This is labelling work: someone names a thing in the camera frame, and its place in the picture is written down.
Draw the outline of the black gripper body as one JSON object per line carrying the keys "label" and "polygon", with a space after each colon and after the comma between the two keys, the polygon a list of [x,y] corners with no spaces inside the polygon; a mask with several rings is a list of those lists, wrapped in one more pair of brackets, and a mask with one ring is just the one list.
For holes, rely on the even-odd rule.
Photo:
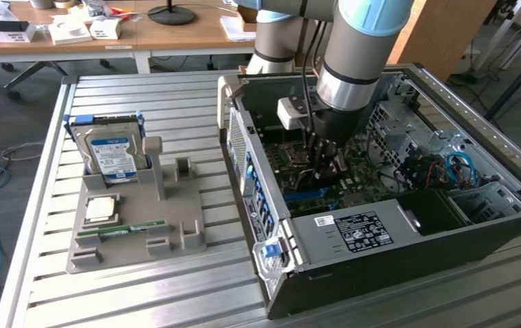
{"label": "black gripper body", "polygon": [[325,109],[313,114],[313,133],[322,139],[346,146],[357,134],[358,124],[365,116],[366,108],[354,111]]}

